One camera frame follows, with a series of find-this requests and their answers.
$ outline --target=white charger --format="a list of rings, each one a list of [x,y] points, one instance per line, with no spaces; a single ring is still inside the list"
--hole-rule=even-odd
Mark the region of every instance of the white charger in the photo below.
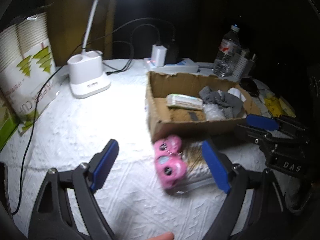
[[[163,67],[167,48],[164,46],[152,45],[151,62],[155,67]]]

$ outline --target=black cable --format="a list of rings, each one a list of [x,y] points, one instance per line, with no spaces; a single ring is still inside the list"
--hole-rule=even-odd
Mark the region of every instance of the black cable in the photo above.
[[[143,27],[143,26],[150,26],[150,27],[153,27],[153,28],[156,29],[157,34],[158,34],[158,41],[157,41],[156,44],[159,46],[159,45],[161,44],[159,29],[158,29],[156,26],[154,26],[154,25],[152,25],[152,24],[148,24],[148,23],[147,23],[147,24],[138,25],[137,27],[134,28],[134,30],[132,31],[132,33],[131,33],[131,35],[130,35],[130,43],[133,44],[133,34],[134,34],[134,32],[135,32],[138,28]]]
[[[103,38],[105,38],[105,37],[107,37],[107,36],[110,36],[110,35],[112,35],[113,33],[115,33],[115,32],[117,32],[118,30],[120,30],[121,28],[127,26],[128,24],[133,23],[133,22],[136,22],[136,21],[139,21],[139,20],[158,20],[158,21],[162,21],[162,22],[165,22],[165,23],[167,23],[167,24],[170,24],[170,25],[172,26],[172,29],[173,29],[172,40],[175,39],[176,29],[175,29],[175,26],[173,25],[173,23],[171,23],[171,22],[169,22],[169,21],[166,21],[166,20],[163,20],[163,19],[152,18],[152,17],[145,17],[145,18],[139,18],[139,19],[135,19],[135,20],[129,21],[129,22],[121,25],[120,27],[116,28],[116,29],[113,30],[111,33],[108,33],[108,34],[106,34],[106,35],[104,35],[104,36],[102,36],[102,37],[99,37],[99,38],[96,38],[96,39],[93,39],[93,40],[89,41],[89,42],[87,43],[87,45],[90,45],[90,44],[91,44],[92,42],[94,42],[94,41],[97,41],[97,40],[103,39]],[[131,62],[132,62],[132,60],[133,60],[133,57],[134,57],[134,48],[133,48],[133,45],[130,44],[129,42],[127,42],[127,41],[122,41],[122,42],[127,43],[127,44],[129,44],[129,45],[131,46],[130,58],[129,58],[128,62],[126,63],[126,65],[125,65],[122,69],[116,70],[116,71],[113,71],[113,72],[108,72],[109,75],[110,75],[110,74],[113,74],[113,73],[119,73],[119,72],[124,72],[124,71],[128,70],[129,67],[130,67],[130,64],[131,64]],[[79,44],[79,45],[71,52],[69,58],[71,58],[71,57],[73,56],[73,54],[76,52],[76,50],[77,50],[81,45],[82,45],[82,43]],[[48,82],[49,82],[65,65],[63,65],[63,66],[60,67],[57,71],[55,71],[55,72],[49,77],[49,79],[44,83],[44,85],[41,87],[41,89],[39,90],[39,93],[38,93],[38,96],[37,96],[37,99],[36,99],[35,114],[34,114],[34,116],[33,116],[32,130],[31,130],[31,134],[30,134],[30,138],[29,138],[29,141],[28,141],[26,150],[25,150],[25,152],[24,152],[24,154],[23,154],[23,158],[22,158],[22,164],[21,164],[21,170],[20,170],[19,201],[18,201],[18,205],[17,205],[16,210],[15,210],[14,212],[12,212],[12,215],[13,215],[13,216],[18,213],[18,211],[19,211],[19,209],[20,209],[20,206],[21,206],[22,186],[23,186],[23,185],[22,185],[23,166],[24,166],[24,162],[25,162],[25,159],[26,159],[26,156],[27,156],[29,147],[30,147],[30,143],[31,143],[31,140],[32,140],[32,137],[33,137],[33,132],[34,132],[34,129],[35,129],[36,112],[37,112],[39,97],[40,97],[40,95],[41,95],[42,90],[43,90],[44,87],[48,84]]]
[[[22,175],[23,175],[23,165],[24,165],[24,161],[26,159],[27,156],[27,152],[29,150],[29,146],[32,140],[32,136],[33,136],[33,132],[35,130],[35,122],[36,122],[36,113],[37,113],[37,107],[38,107],[38,102],[39,102],[39,97],[41,95],[42,90],[44,89],[44,87],[48,84],[48,82],[55,76],[55,74],[57,74],[64,66],[62,66],[61,68],[59,68],[56,72],[54,72],[49,78],[48,80],[44,83],[44,85],[41,87],[41,89],[39,90],[37,99],[36,99],[36,107],[35,107],[35,114],[33,115],[33,123],[32,123],[32,130],[31,130],[31,134],[30,134],[30,138],[26,147],[26,150],[23,154],[23,158],[22,158],[22,165],[21,165],[21,171],[20,171],[20,192],[19,192],[19,201],[18,201],[18,206],[16,208],[16,210],[12,213],[12,215],[14,216],[15,214],[18,213],[20,205],[21,205],[21,198],[22,198]]]
[[[113,69],[113,70],[120,71],[119,69],[116,69],[114,67],[109,66],[107,63],[105,63],[103,61],[102,61],[102,64],[105,65],[106,67],[109,67],[109,68]]]
[[[109,42],[107,43],[104,47],[108,46],[109,44],[113,44],[113,43],[125,43],[125,44],[128,44],[130,46],[130,56],[129,56],[129,60],[127,61],[127,63],[124,65],[124,67],[122,69],[119,69],[119,70],[116,70],[116,71],[113,71],[113,72],[106,72],[107,75],[111,75],[111,74],[115,74],[115,73],[120,73],[120,72],[124,72],[124,71],[127,71],[129,69],[129,66],[133,60],[133,57],[134,57],[134,48],[133,48],[133,45],[127,41],[112,41],[112,42]]]
[[[97,40],[106,38],[106,37],[112,35],[113,33],[117,32],[118,30],[122,29],[123,27],[127,26],[128,24],[133,23],[133,22],[136,22],[136,21],[140,21],[140,20],[157,20],[157,21],[164,22],[164,23],[167,23],[167,24],[171,25],[171,27],[172,27],[172,40],[175,40],[175,37],[176,37],[176,27],[174,26],[174,24],[173,24],[172,22],[169,22],[169,21],[163,20],[163,19],[159,19],[159,18],[145,17],[145,18],[139,18],[139,19],[135,19],[135,20],[132,20],[132,21],[130,21],[130,22],[127,22],[127,23],[121,25],[120,27],[116,28],[116,29],[115,29],[114,31],[112,31],[111,33],[108,33],[108,34],[106,34],[106,35],[104,35],[104,36],[101,36],[101,37],[99,37],[99,38],[95,38],[95,39],[93,39],[93,40],[88,41],[87,45],[90,45],[90,44],[91,44],[92,42],[94,42],[94,41],[97,41]],[[79,44],[79,45],[75,48],[75,50],[73,51],[73,53],[74,53],[81,45],[82,45],[82,43]]]

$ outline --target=textured white fabric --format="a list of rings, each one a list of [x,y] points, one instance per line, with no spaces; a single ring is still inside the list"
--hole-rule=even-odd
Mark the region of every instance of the textured white fabric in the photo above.
[[[121,68],[124,60],[112,60]],[[33,204],[42,180],[51,167],[58,171],[75,168],[100,152],[111,138],[120,145],[119,157],[103,187],[95,197],[119,239],[145,240],[172,231],[176,239],[202,239],[222,206],[225,194],[215,185],[181,196],[164,193],[153,165],[145,113],[146,69],[136,60],[125,73],[111,75],[110,89],[86,99],[72,97],[65,80],[60,95],[36,123],[34,137],[25,162],[23,195],[18,228],[28,233]],[[9,199],[15,210],[19,196],[22,156],[30,131],[15,133],[0,153],[9,168]],[[262,171],[264,156],[258,146],[228,137],[217,138],[218,148],[233,162],[247,169]],[[77,226],[85,232],[73,192],[71,206]],[[235,232],[241,230],[250,206],[247,194]]]

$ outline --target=wrapped item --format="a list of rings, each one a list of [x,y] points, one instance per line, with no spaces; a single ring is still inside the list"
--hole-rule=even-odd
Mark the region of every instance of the wrapped item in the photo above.
[[[0,150],[18,127],[19,119],[0,93]]]
[[[167,107],[202,110],[203,101],[200,98],[186,95],[167,95]]]
[[[215,184],[210,169],[202,158],[202,142],[183,140],[182,159],[187,164],[187,173],[170,193],[184,194],[199,187]]]
[[[217,104],[204,104],[203,111],[207,121],[226,119],[222,109]]]
[[[0,33],[0,87],[22,121],[21,133],[32,126],[39,91],[54,72],[45,13]],[[36,117],[58,92],[59,84],[53,77],[39,96]]]

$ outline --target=pink toy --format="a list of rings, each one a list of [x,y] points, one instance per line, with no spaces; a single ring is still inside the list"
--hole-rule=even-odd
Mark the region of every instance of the pink toy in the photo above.
[[[156,171],[164,189],[173,188],[187,173],[187,165],[179,155],[181,145],[181,138],[177,135],[170,135],[153,145]]]

